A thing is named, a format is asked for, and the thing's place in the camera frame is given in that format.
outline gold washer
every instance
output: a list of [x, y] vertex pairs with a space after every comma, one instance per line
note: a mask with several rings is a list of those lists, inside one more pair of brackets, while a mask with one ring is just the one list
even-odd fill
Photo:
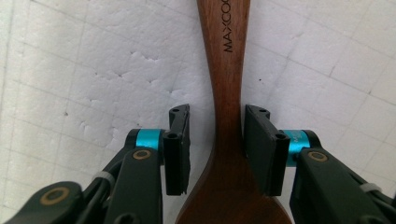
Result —
[[[60, 191], [62, 194], [61, 196], [55, 198], [55, 199], [49, 199], [49, 196], [51, 195], [51, 193], [55, 192], [55, 191]], [[61, 201], [63, 201], [65, 198], [67, 198], [67, 196], [69, 195], [70, 190], [66, 187], [58, 187], [55, 189], [51, 189], [49, 191], [47, 191], [47, 193], [45, 193], [43, 196], [41, 196], [40, 202], [41, 204], [44, 205], [53, 205], [56, 203], [59, 203]]]
[[[321, 158], [315, 157], [315, 154], [318, 154], [321, 156]], [[314, 161], [327, 161], [329, 158], [327, 158], [327, 156], [321, 152], [316, 152], [316, 151], [310, 151], [308, 152], [308, 156], [314, 160]]]
[[148, 151], [148, 150], [138, 150], [138, 151], [136, 151], [136, 152], [134, 153], [134, 158], [137, 159], [137, 160], [139, 160], [139, 161], [144, 160], [144, 159], [147, 159], [147, 158], [150, 157], [150, 156], [151, 156], [151, 152]]

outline white wall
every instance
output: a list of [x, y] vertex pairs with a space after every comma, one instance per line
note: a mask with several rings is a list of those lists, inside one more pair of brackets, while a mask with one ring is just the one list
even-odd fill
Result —
[[[195, 1], [0, 1], [0, 221], [60, 180], [86, 187], [132, 128], [191, 105], [191, 186], [213, 140]], [[243, 104], [311, 129], [396, 190], [396, 1], [252, 0]], [[284, 196], [293, 179], [288, 169]], [[165, 198], [172, 223], [183, 204]]]

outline blue anodized part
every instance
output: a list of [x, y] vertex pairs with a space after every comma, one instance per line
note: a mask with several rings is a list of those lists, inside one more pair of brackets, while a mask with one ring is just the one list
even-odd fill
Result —
[[289, 156], [286, 165], [295, 167], [297, 165], [296, 158], [304, 147], [311, 147], [308, 135], [303, 130], [282, 130], [290, 138]]
[[161, 129], [141, 129], [137, 133], [136, 147], [150, 147], [158, 150]]

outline white tape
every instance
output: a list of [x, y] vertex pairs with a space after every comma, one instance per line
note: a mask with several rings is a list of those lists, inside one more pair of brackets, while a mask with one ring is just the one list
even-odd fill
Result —
[[108, 181], [108, 184], [110, 185], [110, 192], [113, 191], [114, 185], [116, 184], [116, 179], [114, 179], [113, 175], [109, 172], [106, 171], [101, 171], [97, 173], [96, 175], [93, 176], [92, 180], [95, 178], [103, 178]]

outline textured white background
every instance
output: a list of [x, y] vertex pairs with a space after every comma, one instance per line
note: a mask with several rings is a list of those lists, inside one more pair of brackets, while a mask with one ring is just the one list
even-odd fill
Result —
[[[252, 0], [242, 92], [278, 129], [315, 131], [389, 196], [395, 18], [395, 0]], [[0, 0], [0, 38], [0, 221], [50, 183], [86, 187], [129, 130], [166, 129], [185, 103], [194, 185], [214, 129], [195, 1]], [[185, 198], [164, 198], [165, 223]]]

